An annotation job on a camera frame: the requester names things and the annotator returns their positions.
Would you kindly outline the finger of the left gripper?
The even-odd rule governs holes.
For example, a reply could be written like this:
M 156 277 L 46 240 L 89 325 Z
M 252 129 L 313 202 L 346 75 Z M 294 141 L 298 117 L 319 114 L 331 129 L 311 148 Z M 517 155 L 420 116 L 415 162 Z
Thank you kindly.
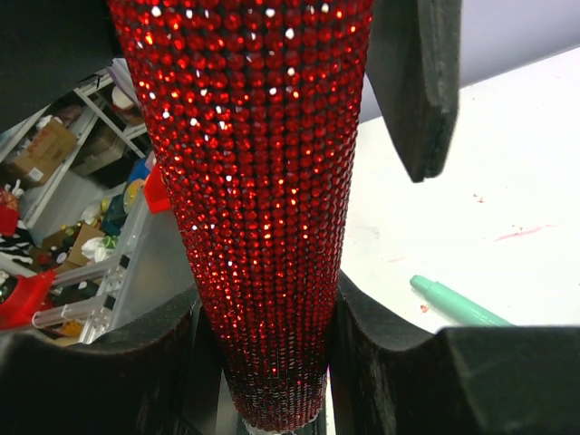
M 459 113 L 460 0 L 372 6 L 366 74 L 410 179 L 443 171 Z
M 3 1 L 1 129 L 55 102 L 120 56 L 104 1 Z

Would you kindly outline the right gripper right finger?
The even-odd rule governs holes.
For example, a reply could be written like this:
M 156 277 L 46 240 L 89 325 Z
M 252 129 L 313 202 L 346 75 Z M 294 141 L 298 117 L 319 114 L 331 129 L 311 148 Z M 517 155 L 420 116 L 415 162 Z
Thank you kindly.
M 576 434 L 575 327 L 452 327 L 429 333 L 346 275 L 330 383 L 340 434 Z

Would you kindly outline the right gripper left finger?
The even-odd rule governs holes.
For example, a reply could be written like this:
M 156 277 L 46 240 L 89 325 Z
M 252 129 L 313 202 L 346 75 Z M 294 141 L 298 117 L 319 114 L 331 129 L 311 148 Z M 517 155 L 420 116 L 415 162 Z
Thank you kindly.
M 195 288 L 90 344 L 1 335 L 4 434 L 233 434 L 236 411 Z

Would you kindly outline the red glitter microphone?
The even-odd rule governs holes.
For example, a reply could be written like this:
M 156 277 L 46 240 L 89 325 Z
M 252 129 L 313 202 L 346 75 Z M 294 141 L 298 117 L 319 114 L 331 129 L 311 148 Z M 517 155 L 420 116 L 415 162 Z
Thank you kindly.
M 108 4 L 233 402 L 324 405 L 368 1 Z

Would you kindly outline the teal plastic microphone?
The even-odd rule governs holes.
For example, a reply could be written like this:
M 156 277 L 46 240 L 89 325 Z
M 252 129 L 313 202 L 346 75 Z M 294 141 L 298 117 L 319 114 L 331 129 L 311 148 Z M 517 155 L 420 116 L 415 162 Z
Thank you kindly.
M 415 292 L 431 303 L 437 310 L 462 325 L 468 326 L 513 326 L 504 318 L 476 304 L 440 282 L 414 275 L 410 285 Z

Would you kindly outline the cluttered storage shelf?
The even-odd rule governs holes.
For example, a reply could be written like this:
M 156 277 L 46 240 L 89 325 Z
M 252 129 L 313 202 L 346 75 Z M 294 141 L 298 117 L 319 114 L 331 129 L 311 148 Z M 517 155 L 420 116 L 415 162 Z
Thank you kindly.
M 53 308 L 60 275 L 90 263 L 83 245 L 107 236 L 102 202 L 145 158 L 136 104 L 115 78 L 117 59 L 24 119 L 1 142 L 1 327 Z

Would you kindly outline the aluminium extrusion frame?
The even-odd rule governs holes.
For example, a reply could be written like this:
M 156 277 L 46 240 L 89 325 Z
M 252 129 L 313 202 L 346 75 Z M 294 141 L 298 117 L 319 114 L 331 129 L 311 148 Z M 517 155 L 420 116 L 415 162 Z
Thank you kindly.
M 59 274 L 55 288 L 99 278 L 96 295 L 81 302 L 37 312 L 38 329 L 78 321 L 78 341 L 92 343 L 164 304 L 195 284 L 176 220 L 169 211 L 151 213 L 140 192 L 114 253 L 100 263 Z

